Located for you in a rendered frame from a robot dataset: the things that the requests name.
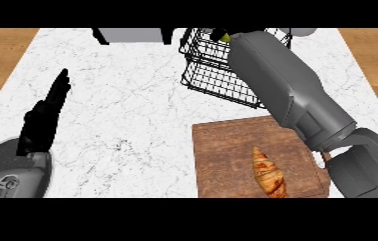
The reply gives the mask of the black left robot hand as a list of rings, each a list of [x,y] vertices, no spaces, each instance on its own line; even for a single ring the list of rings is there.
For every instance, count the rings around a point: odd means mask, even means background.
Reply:
[[[56,135],[59,114],[71,89],[68,70],[63,69],[53,81],[47,96],[23,116],[23,126],[16,149],[17,156],[50,150]]]

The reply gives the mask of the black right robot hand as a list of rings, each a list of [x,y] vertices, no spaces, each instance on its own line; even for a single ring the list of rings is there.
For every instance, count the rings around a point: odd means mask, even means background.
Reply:
[[[209,38],[212,41],[220,41],[220,38],[223,37],[223,35],[226,34],[226,30],[223,28],[214,28]]]

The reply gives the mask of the brown wooden cutting board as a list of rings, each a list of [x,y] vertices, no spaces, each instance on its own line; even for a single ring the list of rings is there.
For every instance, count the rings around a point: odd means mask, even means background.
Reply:
[[[295,132],[271,116],[195,124],[192,138],[199,197],[267,197],[254,179],[254,147],[283,171],[291,198],[329,196],[328,171]]]

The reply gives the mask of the pale grey rounded object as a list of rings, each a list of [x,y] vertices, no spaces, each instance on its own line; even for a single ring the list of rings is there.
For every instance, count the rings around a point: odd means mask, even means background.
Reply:
[[[292,36],[305,37],[314,33],[316,29],[314,28],[291,28],[289,31]]]

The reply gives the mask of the golden brown croissant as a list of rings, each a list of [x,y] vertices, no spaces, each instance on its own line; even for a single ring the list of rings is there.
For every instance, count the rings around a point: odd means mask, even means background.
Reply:
[[[285,198],[286,182],[283,171],[258,147],[252,148],[252,171],[257,184],[268,198]]]

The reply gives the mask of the grey appliance with black frame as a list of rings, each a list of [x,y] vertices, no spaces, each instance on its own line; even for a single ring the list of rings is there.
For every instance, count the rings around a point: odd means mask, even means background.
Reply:
[[[93,28],[93,37],[102,45],[110,43],[171,44],[174,29],[165,28]]]

